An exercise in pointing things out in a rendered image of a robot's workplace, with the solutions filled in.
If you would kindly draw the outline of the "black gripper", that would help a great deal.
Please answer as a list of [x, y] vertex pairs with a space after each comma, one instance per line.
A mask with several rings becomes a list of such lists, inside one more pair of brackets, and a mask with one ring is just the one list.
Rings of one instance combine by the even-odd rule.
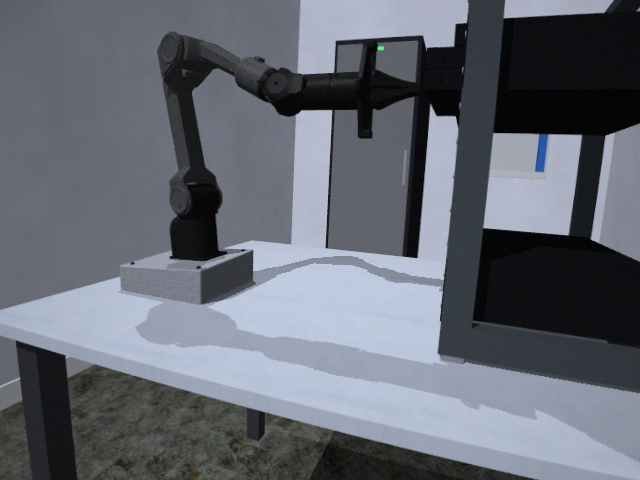
[[375, 40], [363, 41], [359, 72], [333, 73], [330, 80], [333, 109], [357, 110], [359, 138], [372, 139], [373, 109], [381, 110], [398, 101], [422, 96], [421, 83], [401, 80], [376, 70], [376, 51]]

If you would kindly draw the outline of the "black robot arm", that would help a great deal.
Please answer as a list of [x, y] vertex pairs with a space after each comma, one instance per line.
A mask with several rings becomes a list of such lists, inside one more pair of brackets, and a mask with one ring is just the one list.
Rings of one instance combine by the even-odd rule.
[[206, 261], [227, 254], [218, 251], [215, 215], [223, 197], [216, 176], [205, 167], [193, 89], [219, 68], [235, 74], [240, 88], [290, 117], [298, 110], [334, 110], [329, 93], [333, 73], [277, 70], [259, 56], [240, 59], [216, 44], [174, 31], [164, 35], [157, 54], [179, 170], [169, 181], [170, 205], [177, 214], [170, 225], [170, 259]]

